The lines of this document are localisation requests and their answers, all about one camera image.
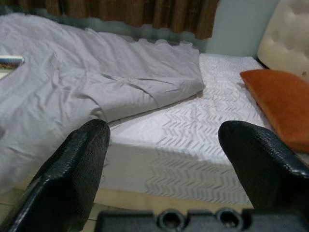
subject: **tile floor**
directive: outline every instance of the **tile floor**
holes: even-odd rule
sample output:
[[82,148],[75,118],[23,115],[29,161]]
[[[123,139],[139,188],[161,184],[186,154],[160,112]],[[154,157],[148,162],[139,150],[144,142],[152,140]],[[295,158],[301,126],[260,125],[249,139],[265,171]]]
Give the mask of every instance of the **tile floor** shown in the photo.
[[[23,192],[19,189],[13,189],[8,193],[0,195],[0,224],[5,219],[12,206],[16,203],[18,198]],[[94,204],[89,215],[88,222],[86,223],[82,232],[93,232],[96,225],[96,220],[99,212],[102,210],[119,210],[119,208],[111,207],[107,205]]]

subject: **curtain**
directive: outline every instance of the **curtain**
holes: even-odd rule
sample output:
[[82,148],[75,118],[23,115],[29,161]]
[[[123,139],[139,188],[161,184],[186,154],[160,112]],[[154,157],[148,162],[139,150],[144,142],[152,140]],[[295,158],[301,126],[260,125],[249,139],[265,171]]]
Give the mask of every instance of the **curtain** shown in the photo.
[[46,8],[52,15],[97,17],[134,27],[151,24],[175,33],[189,31],[197,39],[211,37],[219,0],[0,0],[23,9]]

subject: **mattress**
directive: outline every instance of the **mattress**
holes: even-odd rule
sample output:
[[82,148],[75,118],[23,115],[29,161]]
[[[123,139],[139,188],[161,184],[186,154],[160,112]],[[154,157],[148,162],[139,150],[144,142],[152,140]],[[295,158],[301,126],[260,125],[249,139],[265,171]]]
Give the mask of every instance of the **mattress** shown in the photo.
[[110,123],[100,188],[213,203],[250,204],[218,141],[227,120],[271,128],[240,72],[251,57],[202,54],[205,84],[191,99]]

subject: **beige headboard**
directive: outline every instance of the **beige headboard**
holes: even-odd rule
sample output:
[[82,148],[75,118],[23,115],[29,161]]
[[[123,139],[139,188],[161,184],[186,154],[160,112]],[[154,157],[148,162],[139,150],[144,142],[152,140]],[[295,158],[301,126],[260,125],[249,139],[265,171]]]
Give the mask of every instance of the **beige headboard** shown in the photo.
[[262,38],[259,59],[309,81],[309,0],[281,0]]

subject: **pillow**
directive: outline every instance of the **pillow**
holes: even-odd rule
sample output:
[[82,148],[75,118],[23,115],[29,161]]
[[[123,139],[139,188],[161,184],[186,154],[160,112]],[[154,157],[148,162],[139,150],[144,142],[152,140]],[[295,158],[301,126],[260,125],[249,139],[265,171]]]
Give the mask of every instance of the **pillow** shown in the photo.
[[309,83],[286,72],[240,73],[278,136],[293,150],[309,153]]

